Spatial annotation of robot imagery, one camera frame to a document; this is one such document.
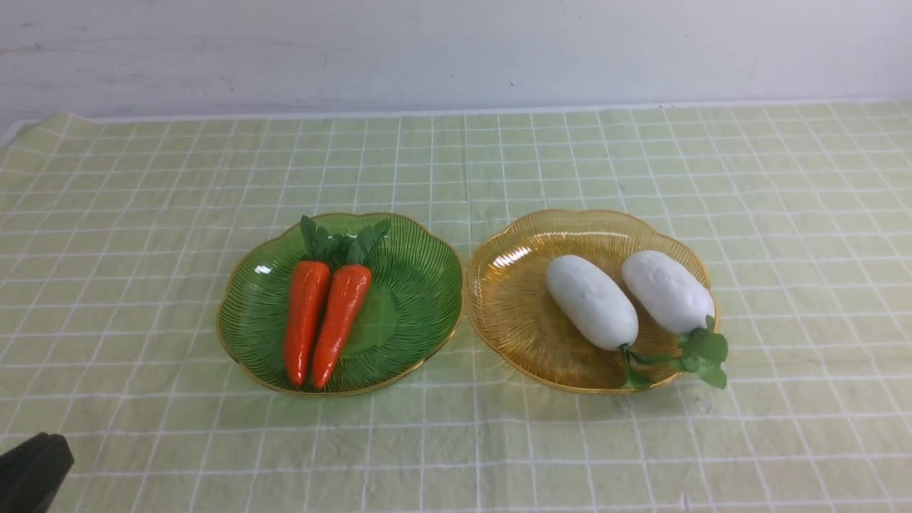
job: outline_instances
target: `white wall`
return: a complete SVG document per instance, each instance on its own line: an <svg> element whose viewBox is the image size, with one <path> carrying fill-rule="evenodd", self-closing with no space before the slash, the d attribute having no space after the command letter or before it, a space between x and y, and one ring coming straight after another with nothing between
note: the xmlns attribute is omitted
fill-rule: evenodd
<svg viewBox="0 0 912 513"><path fill-rule="evenodd" d="M6 0L0 127L912 96L910 0Z"/></svg>

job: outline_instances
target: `plate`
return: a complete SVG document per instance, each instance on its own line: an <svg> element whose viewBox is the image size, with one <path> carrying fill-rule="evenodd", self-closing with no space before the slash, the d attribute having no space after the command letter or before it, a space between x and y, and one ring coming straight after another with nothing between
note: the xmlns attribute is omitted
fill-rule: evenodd
<svg viewBox="0 0 912 513"><path fill-rule="evenodd" d="M517 219L475 250L466 273L469 321L488 346L539 382L577 393L637 392L623 388L620 353L589 343L560 310L545 288L544 272L561 255L586 258L633 301L639 317L633 349L680 355L675 336L656 324L621 279L624 260L644 249L674 258L710 288L709 274L693 251L632 215L543 210ZM715 317L718 329L718 306ZM668 365L641 371L654 382L649 388L680 375Z"/></svg>
<svg viewBox="0 0 912 513"><path fill-rule="evenodd" d="M288 288L307 250L299 225L253 249L232 272L217 319L225 351L255 382L300 396L369 392L417 369L450 339L461 317L462 266L455 250L403 215L313 219L330 233L347 235L390 221L389 235L368 261L373 284L326 388L307 383L298 389L285 374Z"/></svg>

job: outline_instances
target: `artificial vegetable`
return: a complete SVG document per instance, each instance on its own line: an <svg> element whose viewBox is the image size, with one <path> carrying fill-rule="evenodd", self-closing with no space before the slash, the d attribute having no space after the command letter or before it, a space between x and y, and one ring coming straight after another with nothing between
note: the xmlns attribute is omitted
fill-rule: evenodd
<svg viewBox="0 0 912 513"><path fill-rule="evenodd" d="M389 221L365 226L348 249L347 263L333 274L323 328L314 349L313 381L317 389L329 382L339 355L345 349L352 325L373 282L373 274L365 264L388 231Z"/></svg>
<svg viewBox="0 0 912 513"><path fill-rule="evenodd" d="M288 324L285 328L285 371L296 387L304 384L320 314L330 286L329 265L342 236L331 236L306 215L301 217L301 235L309 255L295 265L289 290Z"/></svg>
<svg viewBox="0 0 912 513"><path fill-rule="evenodd" d="M639 318L633 303L609 275L576 255L548 264L545 285L554 302L593 345L621 351L627 387L646 388L652 381L630 365Z"/></svg>
<svg viewBox="0 0 912 513"><path fill-rule="evenodd" d="M640 251L624 262L621 276L630 293L656 323L678 336L681 355L642 357L627 349L640 365L667 363L683 372L693 372L709 385L725 388L728 377L721 365L728 358L729 344L715 332L712 295L680 263L658 251ZM648 386L631 382L634 388Z"/></svg>

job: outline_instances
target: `tablecloth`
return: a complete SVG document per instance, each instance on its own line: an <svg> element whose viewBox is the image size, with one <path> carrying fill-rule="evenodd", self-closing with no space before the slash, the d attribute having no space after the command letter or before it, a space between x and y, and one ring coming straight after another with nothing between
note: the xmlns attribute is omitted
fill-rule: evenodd
<svg viewBox="0 0 912 513"><path fill-rule="evenodd" d="M0 448L67 437L54 513L912 511L912 103L59 113L0 191ZM468 258L543 208L692 247L728 389L558 392L463 322L393 386L296 399L216 339L234 264L301 214L401 213Z"/></svg>

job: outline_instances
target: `green glass plate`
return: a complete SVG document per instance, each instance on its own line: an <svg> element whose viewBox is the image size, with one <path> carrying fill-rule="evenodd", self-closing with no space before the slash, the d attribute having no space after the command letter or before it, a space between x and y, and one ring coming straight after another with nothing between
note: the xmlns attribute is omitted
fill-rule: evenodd
<svg viewBox="0 0 912 513"><path fill-rule="evenodd" d="M390 384L417 369L452 336L462 314L462 265L453 248L395 214L314 217L330 233L354 235L381 219L389 235L368 266L374 282L332 378L323 390L285 375L288 288L307 251L298 225L248 253L228 280L217 330L228 354L254 381L281 393L351 395Z"/></svg>

